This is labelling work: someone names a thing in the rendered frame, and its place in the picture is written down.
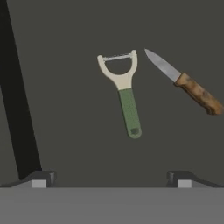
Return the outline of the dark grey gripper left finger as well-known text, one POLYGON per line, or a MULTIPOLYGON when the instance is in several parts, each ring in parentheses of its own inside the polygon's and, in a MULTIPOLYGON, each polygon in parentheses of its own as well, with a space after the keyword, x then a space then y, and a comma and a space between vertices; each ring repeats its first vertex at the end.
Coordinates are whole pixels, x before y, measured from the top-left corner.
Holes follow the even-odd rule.
POLYGON ((56 171, 34 171, 26 178, 11 183, 0 184, 0 188, 5 187, 30 187, 30 188, 47 188, 55 184, 57 177, 56 171))

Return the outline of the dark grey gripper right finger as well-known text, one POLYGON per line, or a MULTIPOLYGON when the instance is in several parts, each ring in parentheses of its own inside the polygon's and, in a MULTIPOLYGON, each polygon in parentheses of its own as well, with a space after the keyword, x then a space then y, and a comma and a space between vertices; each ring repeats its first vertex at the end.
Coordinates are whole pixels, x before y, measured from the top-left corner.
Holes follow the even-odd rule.
POLYGON ((224 188, 224 185, 219 185, 214 182, 199 178, 190 171, 168 171, 166 186, 176 188, 196 188, 196 187, 224 188))

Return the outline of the dark drawer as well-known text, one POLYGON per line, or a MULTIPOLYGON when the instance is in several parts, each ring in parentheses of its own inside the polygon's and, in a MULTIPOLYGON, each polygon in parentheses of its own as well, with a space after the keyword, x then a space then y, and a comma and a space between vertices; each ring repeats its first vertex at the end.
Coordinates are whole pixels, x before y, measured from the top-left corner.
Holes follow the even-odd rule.
POLYGON ((0 0, 9 16, 42 165, 59 186, 164 186, 170 170, 224 185, 224 115, 209 115, 149 49, 224 103, 224 0, 0 0), (142 135, 129 137, 97 56, 136 50, 142 135))

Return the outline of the green handled white peeler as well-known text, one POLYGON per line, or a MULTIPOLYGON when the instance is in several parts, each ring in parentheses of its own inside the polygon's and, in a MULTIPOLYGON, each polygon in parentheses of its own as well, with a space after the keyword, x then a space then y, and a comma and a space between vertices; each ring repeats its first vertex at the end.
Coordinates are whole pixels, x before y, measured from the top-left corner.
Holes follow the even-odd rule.
POLYGON ((132 78, 137 70, 137 51, 132 50, 130 53, 113 57, 98 55, 97 61, 102 73, 115 84, 118 90, 122 114, 129 137, 138 139, 142 135, 142 129, 132 88, 132 78), (128 72, 115 74, 108 70, 107 62, 123 59, 131 59, 131 68, 128 72))

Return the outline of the wooden handled knife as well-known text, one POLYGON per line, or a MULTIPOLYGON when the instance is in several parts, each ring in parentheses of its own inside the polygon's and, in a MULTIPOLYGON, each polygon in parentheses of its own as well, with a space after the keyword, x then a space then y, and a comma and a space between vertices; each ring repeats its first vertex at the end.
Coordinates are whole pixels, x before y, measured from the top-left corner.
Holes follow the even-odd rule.
POLYGON ((200 106, 206 109, 209 115, 221 115, 224 113, 224 106, 196 80, 186 73, 181 73, 165 59, 150 51, 144 50, 148 59, 169 79, 176 87, 183 88, 200 106))

